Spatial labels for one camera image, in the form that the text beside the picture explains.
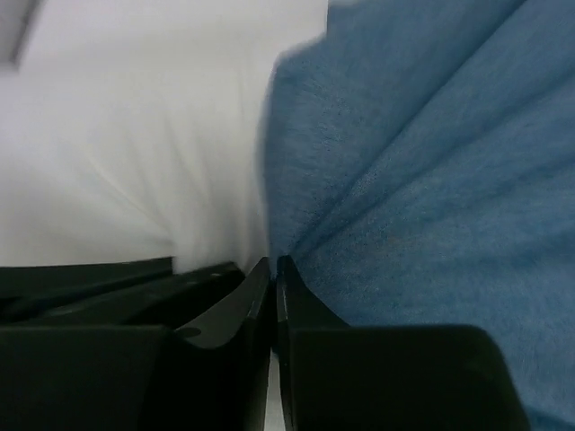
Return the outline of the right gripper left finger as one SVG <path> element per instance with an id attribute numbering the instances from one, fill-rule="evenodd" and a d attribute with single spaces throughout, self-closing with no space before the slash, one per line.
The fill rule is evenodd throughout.
<path id="1" fill-rule="evenodd" d="M 261 430 L 270 268 L 3 268 L 4 430 Z"/>

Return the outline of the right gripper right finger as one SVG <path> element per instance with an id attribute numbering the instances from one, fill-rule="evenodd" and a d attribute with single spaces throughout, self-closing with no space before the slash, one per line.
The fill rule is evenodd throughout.
<path id="1" fill-rule="evenodd" d="M 470 325 L 352 327 L 284 256 L 278 356 L 289 430 L 527 430 L 498 346 Z"/>

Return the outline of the white pillow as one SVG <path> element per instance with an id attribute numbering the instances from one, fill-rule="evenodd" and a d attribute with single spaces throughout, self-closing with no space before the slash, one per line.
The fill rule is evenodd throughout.
<path id="1" fill-rule="evenodd" d="M 1 262 L 266 255 L 261 117 L 324 1 L 43 1 L 1 74 Z"/>

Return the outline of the blue pillowcase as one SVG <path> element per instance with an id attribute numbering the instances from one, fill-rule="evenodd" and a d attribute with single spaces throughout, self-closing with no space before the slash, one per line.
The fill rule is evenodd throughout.
<path id="1" fill-rule="evenodd" d="M 331 3 L 268 109 L 270 256 L 348 323 L 486 330 L 573 429 L 573 2 Z"/>

